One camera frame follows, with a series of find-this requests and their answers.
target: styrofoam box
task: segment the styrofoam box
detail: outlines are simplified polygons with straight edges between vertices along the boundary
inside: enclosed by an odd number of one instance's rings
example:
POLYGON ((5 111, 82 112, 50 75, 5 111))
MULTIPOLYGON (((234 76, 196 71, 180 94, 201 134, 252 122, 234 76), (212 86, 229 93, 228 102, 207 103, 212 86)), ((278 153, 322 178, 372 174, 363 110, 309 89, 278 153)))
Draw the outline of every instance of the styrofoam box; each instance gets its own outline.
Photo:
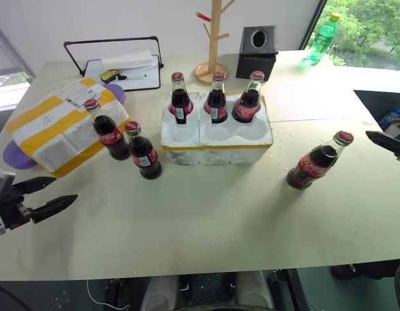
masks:
POLYGON ((171 95, 166 97, 161 126, 161 145, 170 160, 178 165, 252 164, 273 144, 265 101, 252 122, 234 120, 232 109, 241 94, 226 96, 227 120, 213 124, 203 109, 208 93, 189 93, 193 111, 186 124, 177 124, 168 110, 171 95))

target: table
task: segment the table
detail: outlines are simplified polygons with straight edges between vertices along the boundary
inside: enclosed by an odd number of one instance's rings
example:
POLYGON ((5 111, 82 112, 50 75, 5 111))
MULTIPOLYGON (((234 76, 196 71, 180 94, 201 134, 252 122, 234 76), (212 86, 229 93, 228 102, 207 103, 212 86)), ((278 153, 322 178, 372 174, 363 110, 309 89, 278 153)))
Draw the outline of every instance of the table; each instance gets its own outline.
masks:
MULTIPOLYGON (((325 266, 400 258, 400 162, 374 145, 379 130, 329 60, 297 66, 304 51, 281 52, 262 92, 274 145, 254 165, 184 167, 160 146, 163 98, 171 73, 196 82, 197 56, 164 59, 162 87, 127 93, 124 105, 159 152, 164 172, 149 181, 132 161, 102 150, 46 190, 27 197, 39 207, 78 194, 67 210, 0 236, 0 280, 105 279, 217 271, 325 266), (287 170, 338 130, 355 136, 327 176, 305 191, 289 188, 287 170)), ((235 79, 236 55, 219 59, 235 79)), ((79 78, 69 62, 47 63, 15 113, 79 78)), ((10 137, 0 134, 1 154, 10 137)), ((41 168, 17 171, 16 181, 46 176, 41 168)))

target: cola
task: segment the cola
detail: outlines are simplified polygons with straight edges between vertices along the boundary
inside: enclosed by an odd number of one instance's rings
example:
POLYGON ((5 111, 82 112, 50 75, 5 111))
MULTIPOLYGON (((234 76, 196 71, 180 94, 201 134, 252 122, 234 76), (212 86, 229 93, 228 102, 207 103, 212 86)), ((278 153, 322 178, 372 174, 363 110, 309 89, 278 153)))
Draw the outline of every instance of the cola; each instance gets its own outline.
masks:
POLYGON ((101 143, 108 148, 111 157, 119 161, 128 159, 131 153, 115 121, 102 111, 95 99, 87 100, 84 106, 93 119, 93 126, 101 143))
POLYGON ((139 135, 141 128, 138 122, 127 122, 125 131, 128 134, 129 150, 134 164, 139 167, 142 177, 146 179, 158 178, 161 175, 162 167, 157 152, 148 138, 139 135))
POLYGON ((205 102, 205 111, 211 116, 212 123, 222 123, 227 119, 224 79, 224 73, 214 73, 212 90, 205 102))
POLYGON ((236 121, 252 122, 253 116, 260 109, 260 88, 264 78, 265 74, 259 70, 250 74, 249 84, 232 110, 232 115, 236 121))
POLYGON ((182 73, 172 74, 173 93, 172 102, 168 110, 175 116, 178 124, 186 124, 187 115, 193 111, 193 103, 188 97, 182 73))
POLYGON ((341 152, 352 143, 352 134, 340 131, 333 139, 312 149, 299 160, 297 166, 289 171, 286 180, 296 189, 308 188, 314 180, 325 176, 337 162, 341 152))

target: wooden stand base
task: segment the wooden stand base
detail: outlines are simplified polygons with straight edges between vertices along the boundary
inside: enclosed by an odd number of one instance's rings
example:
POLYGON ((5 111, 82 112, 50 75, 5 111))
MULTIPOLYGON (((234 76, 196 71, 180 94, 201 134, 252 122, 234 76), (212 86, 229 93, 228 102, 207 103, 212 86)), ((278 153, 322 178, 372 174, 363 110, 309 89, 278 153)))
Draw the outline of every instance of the wooden stand base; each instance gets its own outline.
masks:
MULTIPOLYGON (((221 63, 216 63, 216 72, 221 71, 228 75, 228 69, 222 65, 221 63)), ((194 75, 198 79, 198 81, 205 84, 212 84, 213 82, 213 73, 208 72, 208 63, 201 63, 194 69, 194 75)))

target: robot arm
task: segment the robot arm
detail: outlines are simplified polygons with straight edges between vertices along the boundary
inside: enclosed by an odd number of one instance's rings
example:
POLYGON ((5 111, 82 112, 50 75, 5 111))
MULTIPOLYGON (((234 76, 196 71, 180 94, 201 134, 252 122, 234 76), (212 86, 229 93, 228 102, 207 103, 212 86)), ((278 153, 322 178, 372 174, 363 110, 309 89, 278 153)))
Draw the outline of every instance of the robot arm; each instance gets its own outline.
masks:
POLYGON ((394 119, 393 124, 385 133, 366 131, 366 134, 373 143, 393 152, 400 161, 400 140, 395 138, 400 134, 400 119, 394 119))
POLYGON ((25 194, 30 194, 45 188, 56 180, 53 177, 36 177, 13 185, 16 175, 0 168, 0 235, 6 229, 15 229, 30 220, 35 224, 66 209, 78 197, 76 194, 61 196, 47 202, 38 209, 23 205, 25 194))

